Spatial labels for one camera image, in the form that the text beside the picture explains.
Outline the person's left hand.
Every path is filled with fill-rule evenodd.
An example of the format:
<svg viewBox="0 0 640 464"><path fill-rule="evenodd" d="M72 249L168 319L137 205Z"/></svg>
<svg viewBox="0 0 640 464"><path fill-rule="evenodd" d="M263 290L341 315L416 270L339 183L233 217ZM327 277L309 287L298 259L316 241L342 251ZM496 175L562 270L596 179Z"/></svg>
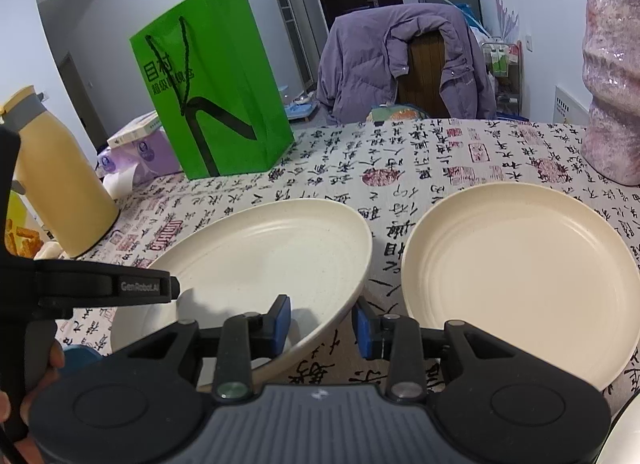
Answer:
<svg viewBox="0 0 640 464"><path fill-rule="evenodd" d="M65 364L65 354L61 344L55 340L52 343L52 347L49 354L49 363L47 366L47 371L43 374L43 377L40 378L38 384L32 388L32 390L25 396L23 402L20 406L20 415L24 422L28 420L28 411L30 409L30 405L32 401L34 401L35 396L41 392L43 388L51 385L60 378L60 369ZM4 423L10 417L12 412L12 406L9 396L5 392L0 392L0 410L1 410L1 421Z"/></svg>

